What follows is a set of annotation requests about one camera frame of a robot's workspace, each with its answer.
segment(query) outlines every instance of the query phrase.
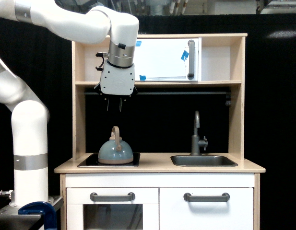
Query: oven window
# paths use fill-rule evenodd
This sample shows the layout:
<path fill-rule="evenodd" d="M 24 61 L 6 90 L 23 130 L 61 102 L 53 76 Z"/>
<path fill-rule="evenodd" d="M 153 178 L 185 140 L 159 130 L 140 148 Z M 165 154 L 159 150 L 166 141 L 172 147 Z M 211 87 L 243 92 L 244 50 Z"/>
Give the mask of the oven window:
<path fill-rule="evenodd" d="M 142 205 L 84 205 L 85 230 L 142 230 Z"/>

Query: drawer handle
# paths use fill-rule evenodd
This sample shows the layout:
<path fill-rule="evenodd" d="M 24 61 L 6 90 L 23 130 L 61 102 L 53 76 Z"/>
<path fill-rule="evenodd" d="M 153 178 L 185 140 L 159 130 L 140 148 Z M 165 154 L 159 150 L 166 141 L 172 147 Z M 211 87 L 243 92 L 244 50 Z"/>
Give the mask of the drawer handle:
<path fill-rule="evenodd" d="M 190 193 L 185 193 L 183 197 L 184 200 L 188 202 L 228 202 L 230 199 L 230 195 L 228 193 L 211 196 L 195 196 Z"/>
<path fill-rule="evenodd" d="M 188 41 L 189 46 L 189 74 L 187 78 L 189 80 L 195 77 L 195 42 L 194 40 Z"/>
<path fill-rule="evenodd" d="M 97 193 L 91 193 L 90 199 L 94 202 L 123 202 L 132 201 L 135 199 L 134 193 L 129 193 L 127 195 L 98 195 Z"/>

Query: faucet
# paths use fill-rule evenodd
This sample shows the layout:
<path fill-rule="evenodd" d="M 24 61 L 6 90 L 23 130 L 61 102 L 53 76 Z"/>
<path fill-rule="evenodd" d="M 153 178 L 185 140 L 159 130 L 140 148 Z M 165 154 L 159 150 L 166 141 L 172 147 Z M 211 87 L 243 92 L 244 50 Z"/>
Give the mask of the faucet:
<path fill-rule="evenodd" d="M 200 147 L 203 147 L 206 150 L 207 139 L 204 137 L 200 140 L 198 136 L 198 128 L 200 128 L 200 115 L 199 111 L 195 112 L 194 119 L 194 135 L 191 136 L 191 155 L 192 156 L 201 156 Z"/>

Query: sink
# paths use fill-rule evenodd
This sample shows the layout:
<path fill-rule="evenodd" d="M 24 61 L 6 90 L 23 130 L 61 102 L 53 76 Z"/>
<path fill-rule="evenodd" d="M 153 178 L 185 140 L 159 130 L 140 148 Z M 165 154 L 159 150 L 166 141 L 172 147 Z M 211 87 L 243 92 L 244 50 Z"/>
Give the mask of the sink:
<path fill-rule="evenodd" d="M 172 156 L 171 160 L 177 166 L 238 166 L 234 161 L 224 156 Z"/>

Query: oven door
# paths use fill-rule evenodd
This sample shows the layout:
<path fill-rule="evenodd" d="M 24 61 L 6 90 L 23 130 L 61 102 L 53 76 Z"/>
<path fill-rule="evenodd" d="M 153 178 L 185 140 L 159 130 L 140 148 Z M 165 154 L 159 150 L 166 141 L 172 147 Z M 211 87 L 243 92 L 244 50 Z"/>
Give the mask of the oven door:
<path fill-rule="evenodd" d="M 67 188 L 67 230 L 158 230 L 158 188 Z"/>

